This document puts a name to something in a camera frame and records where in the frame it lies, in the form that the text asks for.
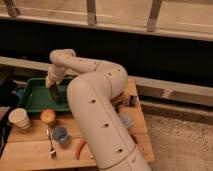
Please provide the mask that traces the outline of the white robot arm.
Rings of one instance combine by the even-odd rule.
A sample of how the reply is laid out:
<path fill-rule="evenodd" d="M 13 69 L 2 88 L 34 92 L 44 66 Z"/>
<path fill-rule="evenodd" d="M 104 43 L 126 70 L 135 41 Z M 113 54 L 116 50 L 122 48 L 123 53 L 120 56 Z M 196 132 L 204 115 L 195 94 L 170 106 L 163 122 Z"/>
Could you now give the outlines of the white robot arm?
<path fill-rule="evenodd" d="M 99 171 L 151 171 L 111 103 L 127 86 L 125 68 L 78 57 L 72 49 L 52 51 L 50 61 L 48 87 L 59 84 L 69 69 L 79 73 L 67 87 L 67 101 Z"/>

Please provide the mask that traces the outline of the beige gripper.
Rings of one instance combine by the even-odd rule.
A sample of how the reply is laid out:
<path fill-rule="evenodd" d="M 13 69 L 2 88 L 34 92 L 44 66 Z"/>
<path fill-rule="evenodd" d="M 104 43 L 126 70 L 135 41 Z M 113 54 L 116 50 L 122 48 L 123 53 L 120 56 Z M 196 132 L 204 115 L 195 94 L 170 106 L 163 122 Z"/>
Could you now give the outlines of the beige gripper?
<path fill-rule="evenodd" d="M 49 88 L 50 95 L 54 102 L 58 102 L 60 100 L 60 93 L 57 85 L 62 82 L 63 78 L 63 75 L 48 74 L 45 79 L 45 85 Z"/>

